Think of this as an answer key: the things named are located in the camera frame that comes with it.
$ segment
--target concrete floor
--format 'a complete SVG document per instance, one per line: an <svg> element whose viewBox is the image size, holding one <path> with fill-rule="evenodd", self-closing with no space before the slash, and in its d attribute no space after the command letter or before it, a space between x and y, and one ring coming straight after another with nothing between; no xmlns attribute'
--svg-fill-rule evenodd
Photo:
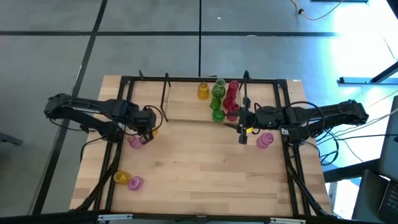
<svg viewBox="0 0 398 224"><path fill-rule="evenodd" d="M313 17L336 3L298 3ZM349 98L370 106L396 86L340 86L338 77L373 77L392 65L395 42L379 30L373 5L344 3L319 21L295 15L289 0L202 0L203 31L347 32L342 37L201 38L201 74L303 80L307 100L317 105ZM0 30L92 30L101 0L2 0ZM198 31L197 0L109 0L100 31ZM43 114L47 98L70 93L89 37L0 36L0 131L24 140L21 147L0 144L0 217L29 213L58 128ZM175 77L198 75L198 37L97 37L80 97L97 98L103 75ZM367 109L372 118L389 112L392 97ZM384 133L386 124L366 133ZM86 134L69 131L55 171L44 213L68 210ZM370 160L380 139L350 146ZM358 163L344 144L334 167ZM334 143L321 145L322 152Z"/></svg>

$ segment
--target wooden table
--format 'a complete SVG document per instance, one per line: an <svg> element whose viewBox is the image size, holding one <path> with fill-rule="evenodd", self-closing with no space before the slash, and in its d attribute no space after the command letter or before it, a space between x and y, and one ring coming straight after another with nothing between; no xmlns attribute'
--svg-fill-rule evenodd
<svg viewBox="0 0 398 224"><path fill-rule="evenodd" d="M117 75L105 76L98 99L116 98L120 78ZM140 108L144 105L160 107L163 84L135 81L132 101ZM184 89L186 84L172 82L171 88L179 86ZM305 100L300 80L288 80L288 88L291 102ZM262 106L275 106L272 85L250 83L248 97L252 104L258 102ZM168 95L165 98L166 114L169 110L178 109L167 108L178 105L178 100ZM207 121L170 119L168 123L163 123L155 139L142 149L132 149L125 139L119 169L142 177L144 185L134 192L125 185L116 184L111 210L291 217L280 132L271 132L274 142L267 149L258 149L258 136L249 134L248 144L242 145L238 144L236 131L226 126ZM98 137L97 133L91 133L88 141ZM70 208L79 206L98 183L105 147L105 141L86 146ZM300 147L300 153L308 189L322 208L331 213L317 150L304 145ZM299 211L303 213L299 188L295 186L295 190ZM106 193L100 208L104 208L105 200Z"/></svg>

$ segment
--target red bottle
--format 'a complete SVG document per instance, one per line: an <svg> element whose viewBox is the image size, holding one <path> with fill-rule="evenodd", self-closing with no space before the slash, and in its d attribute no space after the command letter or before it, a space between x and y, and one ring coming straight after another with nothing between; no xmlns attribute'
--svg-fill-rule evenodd
<svg viewBox="0 0 398 224"><path fill-rule="evenodd" d="M238 89L239 89L239 82L236 80L232 80L228 85L228 90L226 91L226 95L228 96L228 93L234 93L234 95L236 95Z"/></svg>
<svg viewBox="0 0 398 224"><path fill-rule="evenodd" d="M235 103L235 104L233 104L232 106L229 107L228 113L238 112L239 109L240 109L239 105ZM228 115L226 117L226 119L228 119L228 121L236 121L237 118L238 118L238 116L236 116L236 115Z"/></svg>
<svg viewBox="0 0 398 224"><path fill-rule="evenodd" d="M226 95L226 98L223 101L223 106L225 109L229 110L229 108L235 104L235 98L236 98L236 94L234 93L228 93Z"/></svg>

